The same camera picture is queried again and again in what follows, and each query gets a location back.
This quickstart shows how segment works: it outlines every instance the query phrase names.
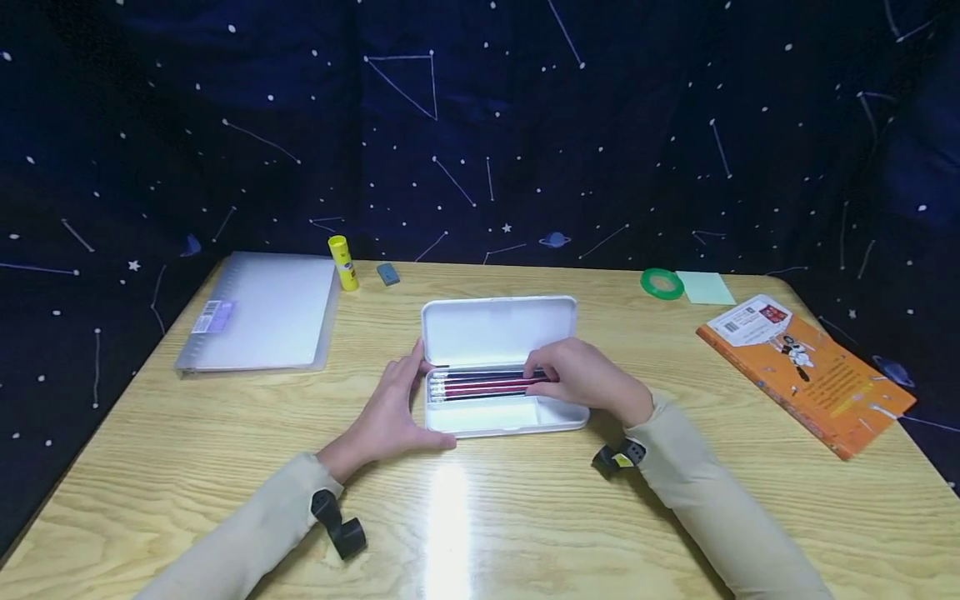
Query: book cover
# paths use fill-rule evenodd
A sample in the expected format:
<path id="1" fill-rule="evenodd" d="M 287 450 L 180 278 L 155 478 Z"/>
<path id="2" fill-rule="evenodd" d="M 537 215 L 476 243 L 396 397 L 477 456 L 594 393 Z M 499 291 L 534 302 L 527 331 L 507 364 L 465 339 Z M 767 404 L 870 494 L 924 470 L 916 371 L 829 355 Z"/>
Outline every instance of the book cover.
<path id="1" fill-rule="evenodd" d="M 701 325 L 697 335 L 843 460 L 916 402 L 829 335 L 762 294 Z"/>

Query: blue eraser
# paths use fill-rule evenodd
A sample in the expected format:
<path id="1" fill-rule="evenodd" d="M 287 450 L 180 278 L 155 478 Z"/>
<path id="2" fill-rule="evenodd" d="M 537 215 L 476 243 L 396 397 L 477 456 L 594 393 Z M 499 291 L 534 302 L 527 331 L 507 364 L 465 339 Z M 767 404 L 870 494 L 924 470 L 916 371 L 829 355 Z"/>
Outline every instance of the blue eraser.
<path id="1" fill-rule="evenodd" d="M 380 278 L 383 279 L 384 285 L 400 283 L 400 276 L 396 274 L 394 265 L 390 264 L 389 262 L 385 262 L 377 267 L 376 271 L 380 274 Z"/>

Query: binder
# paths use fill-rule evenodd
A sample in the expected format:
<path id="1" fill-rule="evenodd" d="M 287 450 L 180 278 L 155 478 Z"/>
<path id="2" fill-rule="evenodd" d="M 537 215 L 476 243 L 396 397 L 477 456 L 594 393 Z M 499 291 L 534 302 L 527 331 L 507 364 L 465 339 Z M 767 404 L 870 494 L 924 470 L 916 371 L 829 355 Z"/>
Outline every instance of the binder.
<path id="1" fill-rule="evenodd" d="M 326 364 L 340 285 L 323 256 L 234 252 L 174 369 L 183 376 Z"/>

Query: green tape roll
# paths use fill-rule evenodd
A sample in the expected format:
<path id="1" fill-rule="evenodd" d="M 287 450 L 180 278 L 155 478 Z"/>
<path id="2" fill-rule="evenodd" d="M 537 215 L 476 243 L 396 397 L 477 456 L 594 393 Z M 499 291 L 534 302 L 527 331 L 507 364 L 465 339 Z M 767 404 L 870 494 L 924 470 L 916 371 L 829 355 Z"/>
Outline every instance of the green tape roll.
<path id="1" fill-rule="evenodd" d="M 640 287 L 647 294 L 661 300 L 676 300 L 684 294 L 684 283 L 673 271 L 647 269 L 640 276 Z"/>

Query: yellow glue stick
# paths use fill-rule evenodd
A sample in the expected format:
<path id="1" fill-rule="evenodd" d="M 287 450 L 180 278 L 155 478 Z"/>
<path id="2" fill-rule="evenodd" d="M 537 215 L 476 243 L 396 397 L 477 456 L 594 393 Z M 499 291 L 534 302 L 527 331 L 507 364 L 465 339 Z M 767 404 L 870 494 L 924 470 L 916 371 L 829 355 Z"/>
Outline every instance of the yellow glue stick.
<path id="1" fill-rule="evenodd" d="M 340 274 L 340 285 L 345 292 L 352 292 L 360 287 L 357 272 L 353 270 L 353 261 L 350 259 L 350 248 L 347 247 L 347 238 L 343 235 L 334 235 L 326 243 L 333 254 L 333 262 L 337 264 L 337 273 Z"/>

